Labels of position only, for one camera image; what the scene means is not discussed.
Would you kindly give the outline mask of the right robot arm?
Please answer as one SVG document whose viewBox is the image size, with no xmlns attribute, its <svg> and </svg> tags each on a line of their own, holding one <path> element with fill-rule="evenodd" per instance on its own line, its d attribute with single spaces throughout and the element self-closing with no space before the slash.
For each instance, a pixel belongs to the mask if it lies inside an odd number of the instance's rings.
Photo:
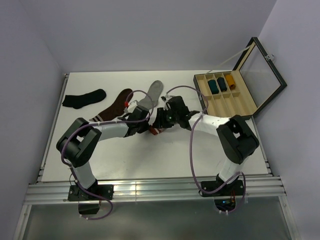
<svg viewBox="0 0 320 240">
<path fill-rule="evenodd" d="M 191 174 L 197 183 L 193 164 L 193 136 L 195 131 L 218 137 L 226 160 L 216 176 L 216 189 L 222 195 L 229 194 L 234 181 L 242 172 L 246 160 L 256 151 L 260 143 L 256 135 L 240 115 L 218 117 L 201 111 L 190 111 L 181 96 L 162 96 L 164 107 L 157 109 L 154 129 L 169 129 L 179 125 L 190 131 L 189 161 Z"/>
</svg>

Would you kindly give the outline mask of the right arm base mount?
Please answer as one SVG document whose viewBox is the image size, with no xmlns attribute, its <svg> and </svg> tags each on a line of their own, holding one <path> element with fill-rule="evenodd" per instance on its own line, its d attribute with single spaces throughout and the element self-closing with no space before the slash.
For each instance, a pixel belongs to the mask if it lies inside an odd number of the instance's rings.
<svg viewBox="0 0 320 240">
<path fill-rule="evenodd" d="M 201 190 L 198 191 L 198 194 L 204 198 L 209 197 L 221 197 L 214 200 L 215 207 L 221 212 L 231 212 L 234 211 L 237 207 L 237 196 L 244 196 L 246 193 L 246 184 L 240 180 L 236 179 L 230 184 L 226 184 L 220 190 L 208 194 L 204 193 Z"/>
</svg>

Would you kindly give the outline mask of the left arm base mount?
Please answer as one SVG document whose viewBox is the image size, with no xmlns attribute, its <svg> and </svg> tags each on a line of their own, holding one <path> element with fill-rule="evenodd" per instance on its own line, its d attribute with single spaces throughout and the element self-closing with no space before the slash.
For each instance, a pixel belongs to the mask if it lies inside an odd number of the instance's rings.
<svg viewBox="0 0 320 240">
<path fill-rule="evenodd" d="M 67 197 L 68 202 L 78 203 L 78 213 L 82 216 L 93 216 L 98 213 L 102 201 L 113 199 L 114 186 L 112 184 L 98 184 L 92 188 L 93 193 L 84 191 L 78 185 L 69 188 Z"/>
</svg>

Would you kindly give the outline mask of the beige sock with red stripes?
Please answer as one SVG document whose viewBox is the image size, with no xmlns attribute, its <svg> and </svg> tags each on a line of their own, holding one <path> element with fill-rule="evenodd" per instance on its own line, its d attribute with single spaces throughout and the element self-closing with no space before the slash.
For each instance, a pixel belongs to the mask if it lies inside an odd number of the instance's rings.
<svg viewBox="0 0 320 240">
<path fill-rule="evenodd" d="M 153 134 L 154 136 L 156 136 L 156 135 L 164 132 L 166 129 L 165 129 L 165 128 L 154 128 L 153 126 L 150 125 L 148 130 L 149 130 L 149 132 L 150 132 L 151 134 Z"/>
</svg>

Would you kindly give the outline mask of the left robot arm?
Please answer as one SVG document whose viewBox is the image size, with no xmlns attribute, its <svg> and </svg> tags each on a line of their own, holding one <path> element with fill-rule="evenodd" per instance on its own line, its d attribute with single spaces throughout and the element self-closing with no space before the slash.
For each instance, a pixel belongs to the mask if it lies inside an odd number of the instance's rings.
<svg viewBox="0 0 320 240">
<path fill-rule="evenodd" d="M 77 118 L 60 137 L 56 149 L 61 161 L 68 166 L 79 185 L 79 194 L 91 200 L 98 193 L 98 181 L 94 176 L 90 158 L 97 144 L 113 138 L 127 138 L 136 133 L 143 133 L 149 127 L 149 110 L 136 106 L 132 112 L 113 121 L 90 123 L 84 118 Z"/>
</svg>

